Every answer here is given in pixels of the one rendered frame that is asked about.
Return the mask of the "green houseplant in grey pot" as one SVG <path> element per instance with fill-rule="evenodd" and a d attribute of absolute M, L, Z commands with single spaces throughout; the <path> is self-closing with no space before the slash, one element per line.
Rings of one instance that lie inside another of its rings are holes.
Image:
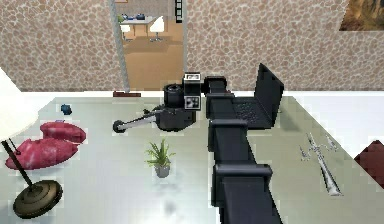
<path fill-rule="evenodd" d="M 161 140 L 160 145 L 150 143 L 151 148 L 146 150 L 146 154 L 150 157 L 146 163 L 153 167 L 158 178 L 166 178 L 170 174 L 171 161 L 170 158 L 175 155 L 174 152 L 169 153 L 169 146 L 165 139 Z"/>

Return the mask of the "dark red cushion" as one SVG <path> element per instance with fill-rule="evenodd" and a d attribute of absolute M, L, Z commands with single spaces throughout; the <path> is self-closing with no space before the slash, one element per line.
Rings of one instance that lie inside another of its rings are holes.
<path fill-rule="evenodd" d="M 384 144 L 379 140 L 373 141 L 354 160 L 384 190 Z"/>

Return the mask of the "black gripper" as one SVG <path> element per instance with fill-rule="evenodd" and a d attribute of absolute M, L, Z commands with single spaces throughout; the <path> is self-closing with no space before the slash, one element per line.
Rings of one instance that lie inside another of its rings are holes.
<path fill-rule="evenodd" d="M 196 112 L 185 109 L 184 90 L 181 84 L 168 84 L 163 88 L 164 103 L 159 106 L 160 113 L 143 115 L 131 121 L 116 120 L 112 129 L 115 133 L 124 133 L 127 129 L 156 121 L 160 130 L 178 132 L 196 122 Z"/>

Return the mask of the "black open laptop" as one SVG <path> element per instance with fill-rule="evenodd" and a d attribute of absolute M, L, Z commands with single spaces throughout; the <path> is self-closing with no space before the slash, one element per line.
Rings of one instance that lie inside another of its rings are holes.
<path fill-rule="evenodd" d="M 275 125 L 283 91 L 284 84 L 267 66 L 260 63 L 254 95 L 234 99 L 237 117 L 245 120 L 250 130 L 272 128 Z"/>

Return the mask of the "red pillow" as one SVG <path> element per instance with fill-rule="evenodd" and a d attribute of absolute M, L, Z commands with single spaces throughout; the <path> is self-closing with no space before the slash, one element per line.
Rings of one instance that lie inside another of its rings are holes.
<path fill-rule="evenodd" d="M 73 143 L 83 143 L 86 133 L 80 127 L 65 122 L 46 122 L 40 126 L 44 138 L 67 140 Z"/>
<path fill-rule="evenodd" d="M 18 148 L 15 157 L 25 170 L 47 168 L 71 158 L 78 146 L 65 140 L 44 138 L 25 140 Z"/>

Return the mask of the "framed brown wall picture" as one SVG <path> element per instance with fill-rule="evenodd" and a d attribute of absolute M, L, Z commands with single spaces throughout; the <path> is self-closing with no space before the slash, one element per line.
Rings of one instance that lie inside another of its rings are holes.
<path fill-rule="evenodd" d="M 340 31 L 384 31 L 384 0 L 349 0 Z"/>

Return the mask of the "black shelf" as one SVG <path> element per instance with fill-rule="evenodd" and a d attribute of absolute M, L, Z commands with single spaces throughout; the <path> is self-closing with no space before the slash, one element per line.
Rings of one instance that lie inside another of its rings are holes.
<path fill-rule="evenodd" d="M 183 0 L 175 0 L 175 19 L 176 23 L 183 22 Z"/>

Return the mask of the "white dining table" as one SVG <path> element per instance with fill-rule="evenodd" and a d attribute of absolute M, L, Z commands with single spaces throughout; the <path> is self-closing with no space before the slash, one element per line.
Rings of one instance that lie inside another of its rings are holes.
<path fill-rule="evenodd" d="M 153 16 L 146 16 L 144 20 L 124 20 L 121 22 L 121 25 L 130 25 L 133 27 L 133 30 L 136 30 L 136 27 L 138 25 L 143 25 L 145 27 L 145 32 L 149 33 L 149 26 L 152 22 L 155 21 L 155 17 Z"/>

